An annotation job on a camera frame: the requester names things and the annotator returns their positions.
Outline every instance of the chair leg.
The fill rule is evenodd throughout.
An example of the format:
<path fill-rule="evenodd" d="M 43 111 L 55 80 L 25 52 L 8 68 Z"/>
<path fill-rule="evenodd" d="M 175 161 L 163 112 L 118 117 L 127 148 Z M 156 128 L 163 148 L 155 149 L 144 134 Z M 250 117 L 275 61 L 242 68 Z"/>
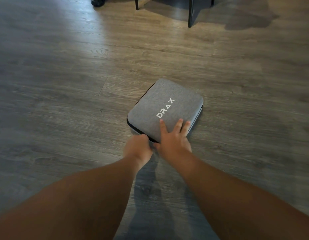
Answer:
<path fill-rule="evenodd" d="M 192 25 L 192 14 L 193 14 L 193 0 L 189 0 L 188 28 L 191 28 L 191 25 Z"/>
<path fill-rule="evenodd" d="M 136 1 L 136 10 L 139 10 L 139 0 L 135 0 Z"/>

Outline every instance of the gray case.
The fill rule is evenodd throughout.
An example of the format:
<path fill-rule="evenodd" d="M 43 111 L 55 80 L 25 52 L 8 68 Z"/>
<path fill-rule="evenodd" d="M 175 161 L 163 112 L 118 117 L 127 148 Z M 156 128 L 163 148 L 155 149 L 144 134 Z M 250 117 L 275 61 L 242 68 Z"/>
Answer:
<path fill-rule="evenodd" d="M 160 79 L 153 84 L 130 110 L 128 125 L 139 134 L 146 134 L 152 142 L 160 142 L 160 124 L 162 118 L 168 132 L 177 121 L 191 121 L 191 128 L 199 116 L 203 98 L 170 80 Z"/>

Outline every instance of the gray wood flooring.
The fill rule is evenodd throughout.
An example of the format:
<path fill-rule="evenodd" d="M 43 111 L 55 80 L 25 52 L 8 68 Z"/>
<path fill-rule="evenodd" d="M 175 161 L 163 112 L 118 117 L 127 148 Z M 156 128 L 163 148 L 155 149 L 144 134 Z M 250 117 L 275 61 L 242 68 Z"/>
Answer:
<path fill-rule="evenodd" d="M 0 212 L 114 162 L 126 116 L 162 77 L 204 97 L 204 161 L 309 215 L 309 0 L 0 0 Z M 117 239 L 217 239 L 158 156 Z"/>

